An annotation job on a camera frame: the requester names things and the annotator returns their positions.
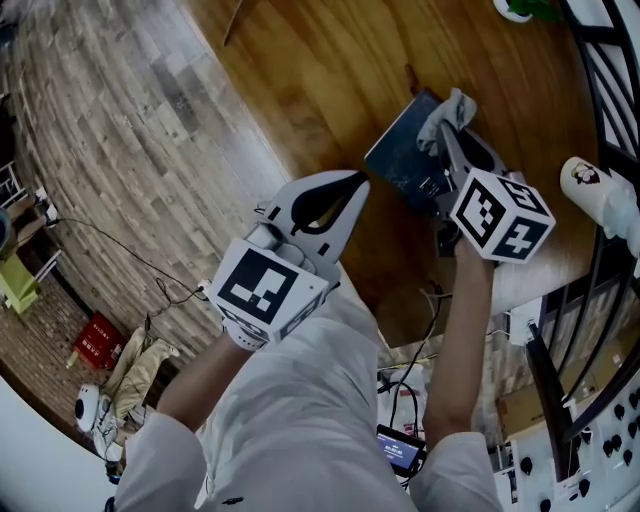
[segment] white sleeve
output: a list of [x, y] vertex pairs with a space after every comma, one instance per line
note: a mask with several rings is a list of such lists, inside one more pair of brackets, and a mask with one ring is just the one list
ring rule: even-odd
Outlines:
[[477, 432], [442, 439], [411, 479], [410, 491], [420, 512], [502, 511], [486, 441]]
[[127, 467], [116, 492], [118, 512], [193, 510], [206, 463], [195, 434], [154, 413], [127, 443]]

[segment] hand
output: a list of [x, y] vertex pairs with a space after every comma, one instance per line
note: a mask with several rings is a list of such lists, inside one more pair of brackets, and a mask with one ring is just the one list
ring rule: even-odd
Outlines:
[[458, 264], [457, 275], [473, 281], [480, 279], [493, 283], [493, 262], [483, 259], [464, 236], [456, 244], [455, 253]]

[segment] white shirt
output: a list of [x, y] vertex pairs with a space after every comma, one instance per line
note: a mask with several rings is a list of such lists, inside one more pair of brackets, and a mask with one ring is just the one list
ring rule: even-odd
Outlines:
[[154, 414], [127, 444], [117, 512], [501, 510], [484, 436], [443, 439], [409, 496], [376, 437], [377, 328], [333, 292], [280, 344], [251, 357], [200, 440]]

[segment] white wall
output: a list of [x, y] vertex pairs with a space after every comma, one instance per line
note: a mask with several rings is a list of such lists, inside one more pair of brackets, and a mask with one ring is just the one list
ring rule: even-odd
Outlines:
[[0, 502], [10, 512], [104, 510], [104, 463], [60, 433], [0, 378]]

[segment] cardboard box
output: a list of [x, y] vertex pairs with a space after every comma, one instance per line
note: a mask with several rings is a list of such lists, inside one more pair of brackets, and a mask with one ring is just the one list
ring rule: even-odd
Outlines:
[[[609, 383], [639, 338], [640, 324], [634, 324], [602, 347], [574, 395], [577, 403], [597, 394]], [[565, 390], [573, 385], [585, 364], [586, 360], [580, 359], [567, 366], [560, 379]], [[496, 405], [505, 439], [544, 422], [542, 404], [534, 384], [498, 398]]]
[[[569, 389], [569, 386], [573, 385], [578, 375], [580, 375], [584, 363], [585, 361], [581, 360], [567, 366], [564, 375], [560, 379], [564, 389]], [[598, 387], [593, 374], [587, 372], [580, 388], [576, 391], [576, 401], [579, 403], [597, 391]], [[505, 439], [509, 439], [511, 436], [544, 421], [542, 404], [540, 403], [535, 384], [498, 398], [496, 404], [498, 414], [500, 415], [502, 433]]]

